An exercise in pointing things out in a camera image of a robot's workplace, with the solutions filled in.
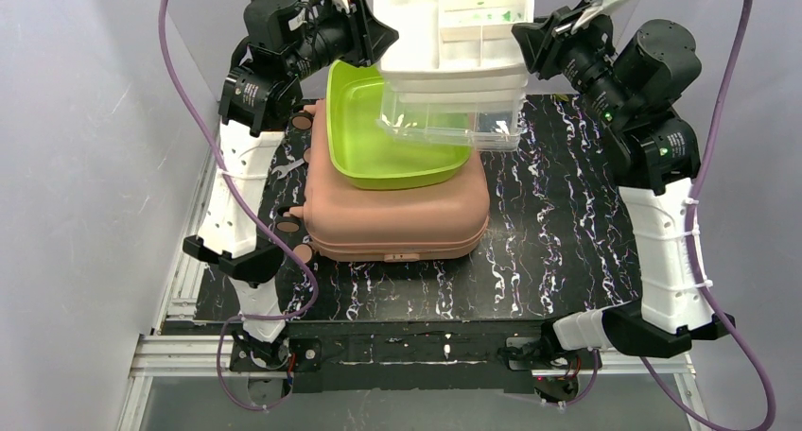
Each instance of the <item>white wall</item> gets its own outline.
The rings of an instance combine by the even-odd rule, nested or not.
[[[247,34],[242,21],[242,11],[251,0],[172,0],[170,12],[176,27],[186,41],[192,58],[198,64],[212,93],[219,98],[223,80],[228,75],[231,52]],[[535,0],[535,13],[549,15],[562,6],[574,7],[580,0]],[[623,30],[635,9],[636,2],[621,8],[614,22]],[[325,94],[326,72],[321,71],[303,82],[304,94],[308,98]],[[562,78],[551,81],[530,80],[530,93],[570,93],[568,82]]]
[[[207,153],[162,65],[157,11],[0,0],[0,429],[116,425]]]
[[[653,18],[694,33],[704,72],[676,108],[703,140],[740,13],[741,0],[642,0],[625,34]],[[755,0],[700,207],[713,292],[773,375],[777,430],[802,429],[800,17],[798,0]],[[712,417],[736,429],[757,425],[762,390],[731,338],[697,344],[693,356]]]

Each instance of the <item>black marble surface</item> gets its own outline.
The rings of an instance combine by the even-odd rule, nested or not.
[[[318,257],[320,297],[300,321],[543,319],[628,302],[640,294],[635,239],[600,147],[600,127],[576,97],[532,95],[517,152],[482,153],[491,219],[479,247],[452,261],[403,265],[335,263]],[[274,165],[300,158],[309,133],[292,130]],[[305,168],[265,191],[260,216],[302,202]],[[289,244],[303,241],[294,234]],[[277,275],[280,302],[311,295],[300,269]],[[238,312],[233,287],[204,272],[196,321]]]

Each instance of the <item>cable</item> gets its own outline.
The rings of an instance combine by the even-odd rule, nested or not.
[[[319,20],[318,20],[318,8],[317,8],[317,6],[312,6],[311,4],[309,4],[308,1],[301,3],[301,7],[305,8],[305,10],[306,10],[305,21],[308,24],[309,23],[312,24],[312,30],[311,30],[311,34],[309,36],[309,39],[311,39],[312,54],[314,55],[314,61],[315,62],[321,62],[320,61],[320,52],[318,51],[317,48],[314,47],[315,46],[315,42],[318,39],[318,33],[320,33],[320,23],[319,23]]]
[[[555,368],[555,369],[556,368],[562,368],[559,365],[555,364],[554,362],[551,362],[551,367]],[[558,377],[557,379],[560,379],[560,380],[567,379],[568,375],[571,374],[571,371],[572,371],[573,368],[574,368],[574,362],[573,361],[567,362],[566,373],[563,374],[562,376]]]
[[[582,369],[582,358],[577,355],[577,369],[574,371],[574,374],[571,376],[571,379],[576,379],[576,376],[579,375],[579,371]]]
[[[203,137],[206,139],[206,143],[209,144],[209,147],[212,150],[212,155],[215,157],[215,163],[218,165],[218,168],[221,171],[227,171],[225,161],[223,159],[222,153],[218,148],[217,140],[215,140],[215,136],[212,134],[212,131],[206,127],[206,123],[203,122],[203,118],[198,113],[198,110],[192,104],[192,101],[189,99],[189,96],[186,94],[186,90],[183,88],[181,81],[178,78],[178,74],[176,73],[175,66],[173,65],[172,58],[170,58],[169,49],[167,48],[167,35],[166,35],[166,19],[167,19],[167,3],[169,0],[162,0],[161,5],[159,7],[159,45],[162,48],[162,57],[165,60],[165,67],[167,69],[167,73],[170,75],[170,79],[173,82],[173,85],[178,92],[178,95],[181,97],[183,104],[189,110],[189,113],[192,115],[192,118],[195,119],[195,122],[198,124],[200,131],[203,133]],[[307,266],[301,258],[295,254],[287,244],[284,243],[278,236],[276,236],[268,225],[266,225],[262,220],[259,219],[258,215],[248,206],[248,203],[245,202],[245,199],[237,190],[236,185],[231,177],[228,175],[222,175],[222,178],[225,180],[226,185],[228,185],[229,190],[231,190],[231,195],[234,197],[236,203],[242,208],[242,211],[250,218],[253,223],[256,224],[256,227],[264,233],[268,239],[275,244],[278,248],[280,248],[289,259],[292,260],[298,267],[301,268],[306,278],[309,280],[310,287],[312,289],[312,297],[309,298],[309,302],[307,302],[304,306],[299,308],[297,311],[292,313],[288,313],[286,315],[279,315],[279,316],[257,316],[257,315],[237,315],[231,318],[228,318],[225,323],[223,324],[223,328],[220,331],[220,341],[218,343],[218,353],[217,353],[217,372],[218,372],[218,380],[220,381],[220,385],[225,391],[226,395],[228,395],[229,399],[234,402],[236,405],[254,411],[260,410],[270,410],[277,405],[280,405],[286,398],[282,398],[277,403],[273,405],[265,405],[265,406],[253,406],[253,405],[246,405],[240,402],[234,394],[229,390],[228,386],[225,383],[225,380],[222,376],[222,370],[220,368],[220,359],[221,359],[221,352],[223,348],[223,340],[226,335],[226,330],[228,326],[235,321],[244,320],[244,319],[253,319],[253,320],[284,320],[284,319],[293,319],[302,316],[304,313],[309,311],[309,308],[315,303],[318,299],[318,281],[315,278],[315,275],[312,273],[312,270]]]
[[[588,393],[590,393],[590,390],[596,384],[596,377],[599,375],[599,357],[600,357],[599,350],[594,349],[592,354],[593,354],[593,374],[590,375],[590,380],[587,381],[587,387],[585,387],[584,390],[582,390],[582,393],[578,394],[577,397],[574,398],[573,400],[568,401],[566,403],[562,403],[562,407],[568,407],[569,405],[576,405],[577,403],[579,403],[581,400],[584,399],[585,396],[587,396]]]
[[[722,112],[724,110],[724,101],[726,100],[727,92],[729,91],[729,85],[732,81],[732,77],[735,71],[735,64],[738,61],[738,55],[741,52],[741,46],[743,45],[743,38],[746,34],[746,27],[749,24],[749,16],[752,12],[752,3],[753,0],[743,0],[743,7],[741,9],[741,19],[738,23],[738,30],[735,34],[735,40],[732,44],[732,50],[730,51],[729,61],[727,62],[726,69],[724,71],[724,78],[722,79],[722,85],[719,89],[718,97],[716,98],[716,106],[713,110],[713,118],[710,123],[710,133],[707,137],[707,146],[705,147],[705,156],[702,159],[702,166],[699,169],[699,174],[696,177],[696,180],[693,183],[693,187],[690,190],[690,204],[688,206],[688,213],[685,217],[685,228],[686,231],[691,234],[696,225],[696,217],[697,217],[697,208],[699,205],[698,198],[702,193],[702,187],[705,184],[705,179],[707,177],[707,172],[710,168],[710,163],[713,159],[713,152],[716,148],[716,142],[718,141],[719,137],[719,128],[721,126],[722,120]],[[704,284],[706,280],[706,275],[704,268],[702,266],[702,258],[699,255],[698,244],[696,237],[698,235],[689,235],[686,238],[686,242],[688,244],[688,256],[690,260],[690,265],[693,270],[693,277],[697,284]],[[727,332],[732,335],[735,342],[738,343],[738,346],[741,347],[743,353],[746,355],[746,358],[752,363],[752,366],[755,367],[755,371],[758,372],[758,376],[760,378],[760,382],[763,384],[763,390],[766,394],[766,418],[763,420],[759,426],[752,428],[749,431],[763,431],[769,429],[775,421],[776,418],[776,397],[774,388],[772,387],[772,382],[769,379],[769,374],[766,371],[765,367],[760,363],[758,360],[758,355],[752,350],[752,348],[746,343],[745,338],[743,335],[735,328],[734,325],[729,321],[726,314],[724,313],[724,309],[716,302],[716,299],[713,297],[712,293],[706,286],[700,287],[700,291],[702,295],[707,300],[707,303],[710,304],[710,307],[716,313],[716,316],[721,320],[722,324],[726,328]],[[657,375],[654,371],[654,367],[652,364],[649,363],[646,358],[641,358],[643,364],[646,366],[646,369],[652,375],[654,380],[669,395],[674,403],[683,409],[688,415],[693,417],[694,420],[700,422],[701,424],[712,428],[717,431],[734,431],[729,428],[725,428],[723,426],[719,426],[716,423],[713,423],[704,417],[697,414],[693,409],[683,404],[682,400],[680,400],[666,385],[665,382]]]

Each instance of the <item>black mount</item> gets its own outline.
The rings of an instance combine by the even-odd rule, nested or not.
[[[571,33],[586,5],[513,27],[530,73],[564,75],[605,127],[605,154],[618,185],[665,193],[666,184],[695,178],[696,134],[671,106],[699,77],[696,42],[682,26],[652,20],[613,60],[613,23],[606,15]]]
[[[183,240],[183,252],[202,263],[217,265],[229,277],[256,287],[267,283],[284,263],[284,252],[270,241],[257,238],[256,250],[233,259],[231,253],[217,254],[203,245],[203,239],[190,235]]]
[[[248,37],[235,49],[223,84],[223,123],[235,120],[252,136],[283,130],[303,97],[303,79],[337,59],[376,63],[398,32],[376,20],[366,0],[349,4],[346,13],[332,0],[251,0],[244,14]]]
[[[726,315],[735,325],[735,318]],[[692,341],[713,341],[729,335],[724,323],[713,316],[708,325],[689,331],[687,327],[672,335],[643,320],[640,301],[604,311],[601,318],[610,343],[624,355],[671,358],[690,351]]]

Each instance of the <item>white storage box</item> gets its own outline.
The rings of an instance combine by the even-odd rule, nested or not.
[[[503,79],[497,86],[510,89],[528,79],[512,27],[534,18],[534,0],[374,0],[373,7],[400,35],[378,64],[397,91],[425,90],[410,81]],[[473,84],[478,91],[486,83]]]
[[[433,101],[446,96],[447,102]],[[520,141],[518,115],[526,96],[523,91],[503,96],[509,98],[500,100],[497,92],[401,95],[385,86],[376,122],[391,136],[405,141],[513,151]]]

